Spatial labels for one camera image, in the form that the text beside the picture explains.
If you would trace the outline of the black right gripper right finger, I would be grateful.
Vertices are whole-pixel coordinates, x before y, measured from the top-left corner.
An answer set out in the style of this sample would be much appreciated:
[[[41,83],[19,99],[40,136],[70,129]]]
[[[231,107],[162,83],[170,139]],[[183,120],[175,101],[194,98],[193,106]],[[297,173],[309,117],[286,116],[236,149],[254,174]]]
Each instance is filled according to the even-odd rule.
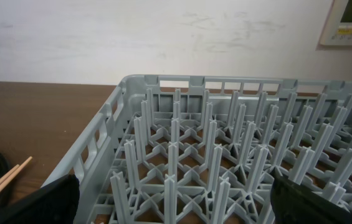
[[[274,178],[270,203],[276,223],[352,223],[352,213],[338,206],[345,193],[339,183],[328,182],[318,195],[284,177],[278,169],[270,174]]]

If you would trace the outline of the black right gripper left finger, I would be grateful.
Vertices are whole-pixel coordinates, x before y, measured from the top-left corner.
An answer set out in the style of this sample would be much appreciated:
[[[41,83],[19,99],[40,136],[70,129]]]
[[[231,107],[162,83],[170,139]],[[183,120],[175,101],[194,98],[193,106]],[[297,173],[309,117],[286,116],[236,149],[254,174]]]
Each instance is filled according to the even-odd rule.
[[[73,223],[80,198],[79,181],[65,175],[0,210],[0,224]]]

